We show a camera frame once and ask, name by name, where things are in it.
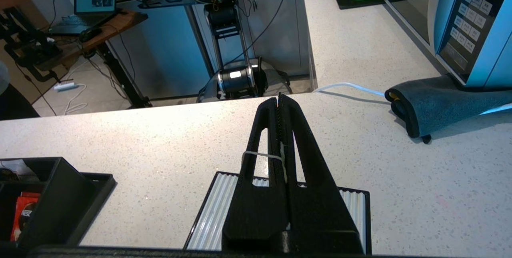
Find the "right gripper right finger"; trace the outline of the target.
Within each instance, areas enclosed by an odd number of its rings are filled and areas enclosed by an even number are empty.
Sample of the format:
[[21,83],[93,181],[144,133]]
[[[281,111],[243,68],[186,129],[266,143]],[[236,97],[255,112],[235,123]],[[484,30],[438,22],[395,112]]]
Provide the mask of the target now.
[[300,105],[279,96],[286,194],[293,253],[363,254],[360,233]]

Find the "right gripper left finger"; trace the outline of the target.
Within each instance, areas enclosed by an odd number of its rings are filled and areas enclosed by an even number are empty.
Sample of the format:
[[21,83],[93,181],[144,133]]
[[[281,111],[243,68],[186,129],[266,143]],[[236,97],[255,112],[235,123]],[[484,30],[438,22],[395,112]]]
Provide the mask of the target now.
[[[258,156],[267,158],[267,187],[253,184]],[[242,154],[241,171],[222,229],[225,252],[269,252],[288,225],[284,149],[278,132],[277,99],[262,102]]]

